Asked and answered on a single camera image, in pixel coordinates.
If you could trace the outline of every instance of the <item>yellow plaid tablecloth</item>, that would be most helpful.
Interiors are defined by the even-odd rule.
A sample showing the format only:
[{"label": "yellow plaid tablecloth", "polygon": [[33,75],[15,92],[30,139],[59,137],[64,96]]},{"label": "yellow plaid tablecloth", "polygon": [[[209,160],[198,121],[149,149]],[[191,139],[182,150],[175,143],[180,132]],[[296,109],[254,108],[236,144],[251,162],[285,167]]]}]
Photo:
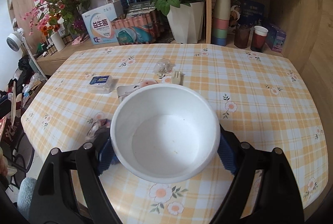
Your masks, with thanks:
[{"label": "yellow plaid tablecloth", "polygon": [[[22,116],[24,130],[45,160],[53,147],[79,148],[94,119],[112,118],[117,92],[87,92],[92,76],[111,75],[117,86],[142,80],[169,82],[153,73],[161,58],[184,73],[184,86],[208,100],[225,130],[256,149],[281,147],[296,177],[303,206],[326,186],[328,160],[317,109],[288,59],[209,44],[127,45],[74,53],[49,79]],[[256,173],[243,215],[255,202]],[[197,176],[177,184],[154,184],[111,166],[100,180],[123,223],[209,223],[233,176],[218,156]],[[82,195],[77,191],[79,200]]]}]

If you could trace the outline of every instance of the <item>beige fork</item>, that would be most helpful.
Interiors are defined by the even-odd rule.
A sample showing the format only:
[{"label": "beige fork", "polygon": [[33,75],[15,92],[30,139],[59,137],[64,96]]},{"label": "beige fork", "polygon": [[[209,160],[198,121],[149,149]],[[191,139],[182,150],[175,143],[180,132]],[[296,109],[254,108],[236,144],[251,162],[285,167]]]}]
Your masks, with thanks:
[{"label": "beige fork", "polygon": [[180,85],[181,82],[181,71],[174,71],[171,76],[171,83]]}]

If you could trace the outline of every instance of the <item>fluffy blue fabric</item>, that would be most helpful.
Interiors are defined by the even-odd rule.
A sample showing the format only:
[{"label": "fluffy blue fabric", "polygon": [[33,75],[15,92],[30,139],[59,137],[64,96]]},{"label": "fluffy blue fabric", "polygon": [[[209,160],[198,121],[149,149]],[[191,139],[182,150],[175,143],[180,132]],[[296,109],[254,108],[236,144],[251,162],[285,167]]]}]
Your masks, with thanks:
[{"label": "fluffy blue fabric", "polygon": [[36,182],[37,180],[34,178],[23,179],[17,196],[17,209],[26,220],[28,220],[29,217],[30,204]]}]

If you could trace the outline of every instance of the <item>white floor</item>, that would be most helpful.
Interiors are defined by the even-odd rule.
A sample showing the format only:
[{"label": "white floor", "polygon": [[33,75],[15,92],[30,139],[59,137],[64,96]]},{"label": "white floor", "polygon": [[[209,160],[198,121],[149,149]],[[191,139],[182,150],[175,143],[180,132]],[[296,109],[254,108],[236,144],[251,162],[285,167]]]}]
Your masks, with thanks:
[{"label": "white floor", "polygon": [[[23,156],[26,165],[28,165],[28,162],[29,162],[29,159],[30,159],[30,156],[31,156],[31,149],[30,149],[31,145],[30,144],[25,145],[26,142],[29,142],[29,141],[28,141],[28,138],[25,136],[25,137],[23,137],[23,139],[20,143],[19,153]],[[39,175],[39,173],[42,169],[43,163],[44,162],[42,161],[42,159],[35,152],[31,168],[27,172],[26,177],[32,177],[32,178],[37,179],[38,175]],[[10,198],[10,200],[12,202],[17,202],[17,195],[19,193],[19,190],[15,186],[10,185],[9,188],[6,190],[6,193],[7,193],[8,197]]]}]

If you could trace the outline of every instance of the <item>white vase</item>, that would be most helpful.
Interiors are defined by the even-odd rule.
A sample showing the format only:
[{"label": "white vase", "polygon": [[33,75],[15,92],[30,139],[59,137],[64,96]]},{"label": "white vase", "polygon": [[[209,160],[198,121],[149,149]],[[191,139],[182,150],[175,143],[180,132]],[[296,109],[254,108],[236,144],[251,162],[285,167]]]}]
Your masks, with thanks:
[{"label": "white vase", "polygon": [[65,48],[65,43],[63,39],[61,38],[59,31],[54,32],[51,35],[51,40],[54,43],[54,46],[57,48],[57,51],[61,51],[62,49]]},{"label": "white vase", "polygon": [[167,15],[174,39],[178,44],[196,44],[201,39],[204,20],[204,2],[170,6]]}]

